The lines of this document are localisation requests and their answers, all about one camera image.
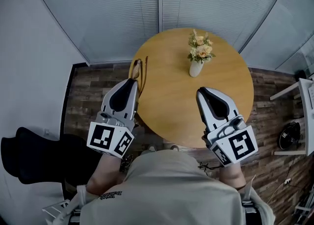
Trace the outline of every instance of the glasses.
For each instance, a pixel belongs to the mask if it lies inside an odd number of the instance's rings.
[[[141,76],[141,85],[139,87],[139,97],[141,96],[143,89],[145,87],[146,83],[146,74],[147,74],[147,60],[148,56],[145,58],[145,74],[144,74],[144,80],[143,80],[143,62],[141,59],[135,60],[131,72],[131,78],[137,79],[139,76]]]

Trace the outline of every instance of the white vase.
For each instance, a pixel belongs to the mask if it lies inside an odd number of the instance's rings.
[[[203,68],[203,65],[204,65],[204,62],[201,63],[201,62],[192,61],[191,67],[190,67],[190,76],[193,78],[197,77],[200,74]]]

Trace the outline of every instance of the round wooden table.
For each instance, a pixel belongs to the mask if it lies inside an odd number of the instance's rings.
[[[196,31],[205,36],[205,31]],[[146,85],[139,99],[138,114],[152,131],[170,142],[206,147],[202,140],[205,124],[196,103],[197,89],[205,86],[227,94],[245,121],[252,109],[254,89],[243,58],[225,40],[211,33],[209,38],[216,57],[204,64],[198,77],[190,77],[191,63],[187,56],[192,32],[192,28],[161,32],[147,40],[135,54],[133,62],[142,59],[145,63],[148,56]]]

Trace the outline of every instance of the wall outlet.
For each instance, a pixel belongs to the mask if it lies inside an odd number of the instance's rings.
[[[288,185],[291,182],[291,178],[285,179],[284,186]]]

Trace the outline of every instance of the cable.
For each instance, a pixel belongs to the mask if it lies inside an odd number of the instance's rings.
[[[295,156],[294,156],[294,158],[293,158],[292,164],[291,164],[291,166],[290,166],[290,168],[289,168],[289,170],[288,170],[288,173],[287,173],[287,175],[286,175],[286,179],[287,179],[287,177],[288,177],[288,175],[289,175],[289,173],[290,173],[291,167],[292,167],[293,164],[294,164],[294,160],[295,160]],[[268,203],[270,202],[270,200],[273,198],[275,192],[276,192],[282,185],[284,185],[284,182],[281,183],[280,186],[273,192],[273,194],[272,194],[271,197],[269,198],[267,204],[268,204]]]
[[[290,185],[290,184],[288,184],[288,186],[289,186],[289,187],[293,187],[293,188],[301,188],[301,187],[298,187],[298,186],[293,186],[293,185]]]
[[[273,194],[271,195],[271,197],[269,198],[267,204],[270,202],[270,200],[273,198],[274,194],[276,193],[276,191],[282,186],[284,185],[284,182],[280,184],[280,186],[273,192]]]
[[[210,168],[210,167],[208,167],[208,164],[209,164],[209,163],[203,164],[203,163],[201,162],[200,165],[198,166],[199,169],[203,169],[203,170],[204,170],[204,172],[206,173],[207,176],[208,176],[208,174],[207,174],[206,169],[214,170],[214,169],[216,169],[216,168],[222,168],[222,167],[223,167],[222,165],[220,165],[220,166],[217,166],[217,167],[212,167],[212,168]]]

